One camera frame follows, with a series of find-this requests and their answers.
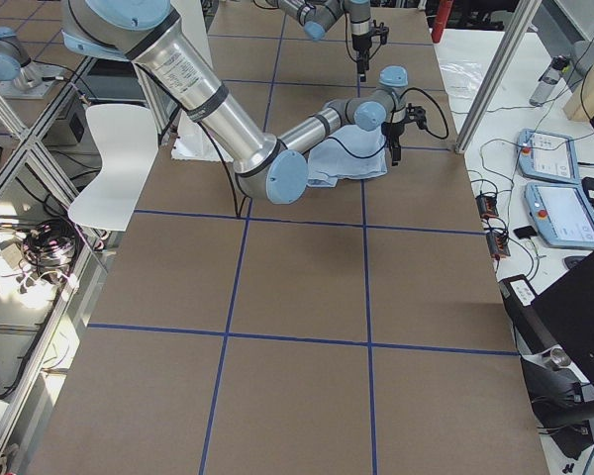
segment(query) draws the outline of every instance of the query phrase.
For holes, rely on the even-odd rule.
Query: folded towel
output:
[[[387,173],[385,137],[380,128],[366,132],[357,126],[345,126],[331,137],[338,139],[354,155],[367,158],[352,156],[338,142],[325,140],[310,150],[308,186],[334,187],[343,178],[360,180]]]

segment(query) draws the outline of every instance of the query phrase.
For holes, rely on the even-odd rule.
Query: bottle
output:
[[[547,98],[550,97],[554,86],[556,86],[561,78],[563,69],[569,64],[570,60],[565,56],[556,56],[552,59],[550,66],[547,67],[542,77],[539,78],[539,84],[531,96],[530,103],[533,106],[540,107],[544,104]]]

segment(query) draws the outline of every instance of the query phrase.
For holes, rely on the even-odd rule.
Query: monitor stand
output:
[[[523,358],[522,369],[533,412],[563,455],[578,460],[594,444],[594,388],[569,369],[552,371]]]

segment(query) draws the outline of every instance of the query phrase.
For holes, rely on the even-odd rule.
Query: red tube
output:
[[[432,29],[432,40],[434,43],[439,43],[443,37],[443,31],[448,21],[448,16],[451,13],[451,7],[453,6],[453,0],[441,0],[440,6],[438,7],[438,14],[434,20],[434,28]]]

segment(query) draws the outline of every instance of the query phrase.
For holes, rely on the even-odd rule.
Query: brown table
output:
[[[387,64],[450,117],[423,14],[374,17],[366,85],[343,22],[313,44],[232,2],[215,68],[275,133]],[[164,150],[29,474],[546,474],[463,157],[415,127],[403,145],[384,177],[245,219],[219,164]]]

